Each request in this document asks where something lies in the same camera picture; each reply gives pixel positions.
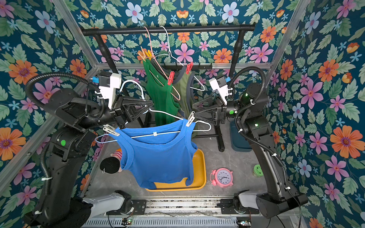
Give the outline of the blue tank top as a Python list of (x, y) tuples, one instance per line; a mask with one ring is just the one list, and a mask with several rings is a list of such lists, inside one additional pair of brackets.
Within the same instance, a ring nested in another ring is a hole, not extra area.
[(116, 129), (122, 150), (120, 167), (130, 171), (141, 188), (154, 190), (156, 183), (194, 181), (193, 157), (197, 145), (192, 142), (195, 123), (187, 120), (149, 128)]

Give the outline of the white clothespin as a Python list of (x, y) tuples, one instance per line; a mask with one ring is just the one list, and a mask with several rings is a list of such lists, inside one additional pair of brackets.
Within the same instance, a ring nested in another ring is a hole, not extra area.
[(186, 127), (190, 127), (191, 124), (194, 122), (195, 120), (195, 111), (192, 111), (189, 115), (189, 117), (187, 118), (187, 123), (186, 123)]
[(114, 136), (120, 136), (120, 133), (117, 131), (117, 128), (114, 128), (113, 126), (109, 124), (103, 125), (103, 131), (107, 134), (112, 134)]

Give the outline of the yellow clothespin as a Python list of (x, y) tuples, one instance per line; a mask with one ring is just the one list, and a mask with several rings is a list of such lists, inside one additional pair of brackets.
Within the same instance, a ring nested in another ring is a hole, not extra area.
[(146, 59), (152, 59), (154, 57), (153, 53), (150, 50), (146, 50), (144, 52), (144, 56), (145, 56)]

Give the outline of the pink alarm clock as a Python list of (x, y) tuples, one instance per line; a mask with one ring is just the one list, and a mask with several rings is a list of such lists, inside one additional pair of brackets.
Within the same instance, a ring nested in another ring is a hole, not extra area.
[(218, 186), (220, 188), (231, 187), (233, 186), (233, 172), (227, 168), (212, 170), (210, 181), (213, 186)]

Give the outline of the red clothespin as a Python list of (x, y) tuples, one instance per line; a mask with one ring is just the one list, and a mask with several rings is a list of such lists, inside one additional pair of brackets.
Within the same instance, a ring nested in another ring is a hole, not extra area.
[(193, 66), (194, 66), (194, 63), (193, 63), (193, 62), (191, 62), (191, 63), (187, 64), (187, 66), (186, 66), (186, 71), (185, 71), (185, 73), (186, 73), (187, 75), (189, 75), (189, 74), (191, 73)]
[(171, 71), (170, 74), (169, 74), (168, 83), (167, 83), (169, 86), (171, 86), (173, 84), (174, 77), (175, 77), (175, 72)]

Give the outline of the yellow plastic tray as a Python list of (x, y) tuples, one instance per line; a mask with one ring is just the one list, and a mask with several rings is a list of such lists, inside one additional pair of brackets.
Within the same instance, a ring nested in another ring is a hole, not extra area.
[(202, 150), (198, 149), (193, 157), (194, 165), (194, 180), (189, 186), (186, 185), (187, 178), (182, 179), (180, 182), (176, 183), (155, 183), (156, 189), (150, 190), (149, 192), (177, 192), (177, 191), (192, 191), (202, 189), (207, 181), (206, 177), (206, 165), (205, 156)]

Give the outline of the olive grey tank top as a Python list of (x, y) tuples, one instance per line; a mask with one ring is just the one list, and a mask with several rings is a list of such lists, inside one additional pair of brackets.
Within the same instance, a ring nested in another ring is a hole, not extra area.
[[(159, 68), (159, 66), (156, 64), (155, 60), (151, 60), (151, 64), (155, 67), (155, 69), (162, 75), (162, 72)], [(171, 70), (166, 70), (167, 76), (169, 76)], [(183, 67), (179, 72), (175, 73), (174, 81), (172, 86), (176, 88), (176, 90), (179, 92), (181, 99), (178, 101), (174, 98), (174, 101), (177, 102), (180, 106), (180, 110), (178, 111), (177, 116), (182, 118), (188, 118), (190, 113), (192, 112), (192, 103), (193, 103), (193, 93), (191, 91), (191, 86), (193, 85), (194, 81), (194, 72), (191, 71), (189, 75), (185, 73), (186, 69)], [(175, 94), (177, 97), (178, 95), (174, 90), (172, 90), (172, 93)], [(164, 124), (170, 124), (172, 122), (177, 121), (177, 119), (167, 116), (165, 114), (155, 113), (155, 121), (156, 125), (164, 125)]]

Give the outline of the dark teal tray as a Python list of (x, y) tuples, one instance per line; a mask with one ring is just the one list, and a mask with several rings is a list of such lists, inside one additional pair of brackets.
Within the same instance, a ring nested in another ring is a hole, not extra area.
[(252, 150), (249, 142), (238, 133), (234, 121), (230, 122), (231, 146), (234, 151), (248, 153)]

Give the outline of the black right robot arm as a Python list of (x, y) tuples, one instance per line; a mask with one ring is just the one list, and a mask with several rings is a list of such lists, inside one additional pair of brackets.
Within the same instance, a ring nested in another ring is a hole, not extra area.
[(239, 100), (224, 103), (208, 97), (192, 105), (196, 118), (218, 125), (232, 118), (240, 137), (254, 151), (267, 185), (267, 192), (255, 195), (253, 205), (267, 219), (308, 203), (306, 194), (293, 185), (276, 150), (274, 132), (263, 115), (269, 99), (264, 85), (250, 84)]

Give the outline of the doll with striped shirt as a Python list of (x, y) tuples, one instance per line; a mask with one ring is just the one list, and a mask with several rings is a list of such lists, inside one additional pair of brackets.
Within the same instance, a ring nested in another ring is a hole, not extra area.
[(102, 173), (115, 174), (122, 172), (121, 160), (123, 152), (121, 149), (116, 150), (109, 157), (102, 160), (99, 168)]

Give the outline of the green round smiley toy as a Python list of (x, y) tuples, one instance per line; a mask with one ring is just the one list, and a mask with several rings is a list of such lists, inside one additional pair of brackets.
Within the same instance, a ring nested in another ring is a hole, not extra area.
[(254, 165), (252, 173), (255, 177), (263, 177), (264, 176), (263, 171), (261, 169), (261, 166), (259, 164)]

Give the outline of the green tank top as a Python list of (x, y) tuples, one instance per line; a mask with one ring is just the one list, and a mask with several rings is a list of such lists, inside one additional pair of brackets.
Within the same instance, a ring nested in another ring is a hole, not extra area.
[(154, 109), (177, 116), (180, 106), (172, 96), (173, 87), (162, 76), (149, 59), (143, 61), (144, 70), (147, 75), (146, 91), (154, 103)]

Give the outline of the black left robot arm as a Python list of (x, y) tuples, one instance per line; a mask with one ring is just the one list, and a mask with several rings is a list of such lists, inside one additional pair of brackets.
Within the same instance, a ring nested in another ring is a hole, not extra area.
[(96, 135), (97, 126), (132, 122), (152, 107), (151, 101), (122, 97), (117, 108), (109, 110), (105, 103), (93, 103), (81, 98), (73, 89), (61, 89), (44, 104), (33, 93), (33, 84), (26, 85), (26, 95), (37, 106), (59, 118), (64, 127), (57, 130), (40, 155), (44, 173), (38, 204), (24, 216), (30, 226), (42, 228), (80, 228), (96, 215), (109, 211), (129, 212), (131, 196), (124, 191), (97, 199), (73, 197), (78, 172)]

